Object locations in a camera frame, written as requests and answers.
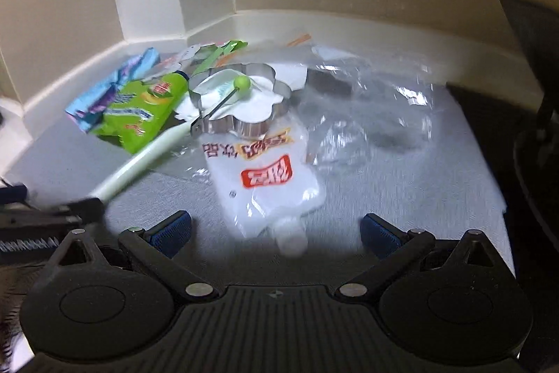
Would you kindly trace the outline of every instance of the ribbed black surface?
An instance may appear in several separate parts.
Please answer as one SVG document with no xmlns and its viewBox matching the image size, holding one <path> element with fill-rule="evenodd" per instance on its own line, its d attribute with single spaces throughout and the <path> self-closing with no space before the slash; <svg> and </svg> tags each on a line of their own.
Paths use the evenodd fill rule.
<svg viewBox="0 0 559 373">
<path fill-rule="evenodd" d="M 104 365 L 68 365 L 38 356 L 22 373 L 84 372 L 511 372 L 440 366 L 403 351 L 362 305 L 334 301 L 323 286 L 231 286 L 221 299 L 191 305 L 154 346 Z"/>
</svg>

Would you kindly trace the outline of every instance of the red logo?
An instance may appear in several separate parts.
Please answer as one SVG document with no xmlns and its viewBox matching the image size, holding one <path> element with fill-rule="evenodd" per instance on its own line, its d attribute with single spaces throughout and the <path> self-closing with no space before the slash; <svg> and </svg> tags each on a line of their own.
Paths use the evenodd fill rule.
<svg viewBox="0 0 559 373">
<path fill-rule="evenodd" d="M 244 188 L 282 185 L 293 176 L 289 155 L 283 155 L 277 162 L 261 169 L 245 169 L 241 173 Z"/>
</svg>

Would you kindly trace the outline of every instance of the blue gripper pad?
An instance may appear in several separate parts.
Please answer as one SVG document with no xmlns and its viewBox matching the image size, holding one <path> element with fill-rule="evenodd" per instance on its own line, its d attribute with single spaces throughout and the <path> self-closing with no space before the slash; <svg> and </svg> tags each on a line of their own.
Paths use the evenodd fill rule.
<svg viewBox="0 0 559 373">
<path fill-rule="evenodd" d="M 174 257 L 192 234 L 192 219 L 187 211 L 178 211 L 143 234 L 144 240 L 163 253 Z"/>
<path fill-rule="evenodd" d="M 361 242 L 378 259 L 385 259 L 407 242 L 407 234 L 376 214 L 367 214 L 361 220 Z"/>
</svg>

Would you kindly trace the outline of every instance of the white baseboard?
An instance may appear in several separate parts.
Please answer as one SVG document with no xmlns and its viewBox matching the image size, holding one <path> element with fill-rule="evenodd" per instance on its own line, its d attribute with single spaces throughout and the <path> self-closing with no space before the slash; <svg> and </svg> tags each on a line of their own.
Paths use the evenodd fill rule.
<svg viewBox="0 0 559 373">
<path fill-rule="evenodd" d="M 64 109 L 76 96 L 110 74 L 128 56 L 151 46 L 161 53 L 172 53 L 180 51 L 186 44 L 230 39 L 245 40 L 251 44 L 277 43 L 278 37 L 293 36 L 301 31 L 311 34 L 317 43 L 346 49 L 364 57 L 379 49 L 417 55 L 431 68 L 432 79 L 437 83 L 453 82 L 532 109 L 541 102 L 541 91 L 524 58 L 494 46 L 438 31 L 343 15 L 241 11 L 204 24 L 184 37 L 119 42 L 73 68 L 23 106 L 8 103 L 5 108 L 0 103 L 0 110 L 10 113 L 10 125 L 14 127 L 13 133 L 7 137 L 15 138 L 13 141 L 17 148 L 26 147 L 64 115 Z M 19 123 L 13 121 L 14 116 L 20 118 Z M 2 141 L 0 130 L 0 148 Z"/>
</svg>

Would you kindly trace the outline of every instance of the white pouch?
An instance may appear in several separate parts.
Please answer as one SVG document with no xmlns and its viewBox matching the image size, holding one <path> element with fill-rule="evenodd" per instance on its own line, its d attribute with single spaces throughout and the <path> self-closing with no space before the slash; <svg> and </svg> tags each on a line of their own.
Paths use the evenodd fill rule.
<svg viewBox="0 0 559 373">
<path fill-rule="evenodd" d="M 302 254 L 299 217 L 324 203 L 325 189 L 306 164 L 308 133 L 298 119 L 277 119 L 263 139 L 204 134 L 199 142 L 231 234 L 249 239 L 272 227 L 283 254 Z"/>
</svg>

